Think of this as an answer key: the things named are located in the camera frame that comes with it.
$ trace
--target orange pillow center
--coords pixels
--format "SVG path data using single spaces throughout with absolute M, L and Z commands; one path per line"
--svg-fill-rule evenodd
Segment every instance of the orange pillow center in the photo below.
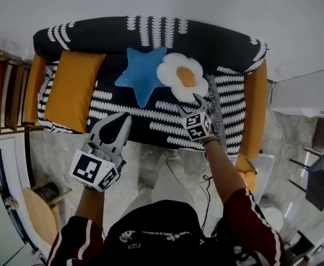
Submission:
M 178 67 L 177 76 L 184 86 L 195 86 L 195 76 L 189 68 Z

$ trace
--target star-shaped pillow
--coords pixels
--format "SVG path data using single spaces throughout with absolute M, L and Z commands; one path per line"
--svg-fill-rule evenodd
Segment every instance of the star-shaped pillow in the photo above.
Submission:
M 159 47 L 148 53 L 127 49 L 128 67 L 115 81 L 116 86 L 133 88 L 138 106 L 144 108 L 155 88 L 164 87 L 157 77 L 167 48 Z

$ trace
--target white wall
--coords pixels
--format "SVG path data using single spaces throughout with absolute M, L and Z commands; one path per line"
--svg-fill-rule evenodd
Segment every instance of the white wall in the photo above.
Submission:
M 260 38 L 271 49 L 271 79 L 324 68 L 324 0 L 0 0 L 0 35 L 32 57 L 42 28 L 128 14 L 195 19 Z

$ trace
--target flower-shaped pillow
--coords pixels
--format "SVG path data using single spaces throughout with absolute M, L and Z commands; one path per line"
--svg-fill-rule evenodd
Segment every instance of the flower-shaped pillow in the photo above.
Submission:
M 170 53 L 163 58 L 157 77 L 163 85 L 171 87 L 179 101 L 191 103 L 195 100 L 193 93 L 206 96 L 208 91 L 200 63 L 180 53 Z

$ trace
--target sofa armrest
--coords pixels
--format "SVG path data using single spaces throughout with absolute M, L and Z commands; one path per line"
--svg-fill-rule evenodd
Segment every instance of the sofa armrest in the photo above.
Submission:
M 245 78 L 244 96 L 245 124 L 239 154 L 253 160 L 261 148 L 268 103 L 268 75 L 265 61 Z
M 38 93 L 44 81 L 46 61 L 35 54 L 24 101 L 24 122 L 38 122 Z

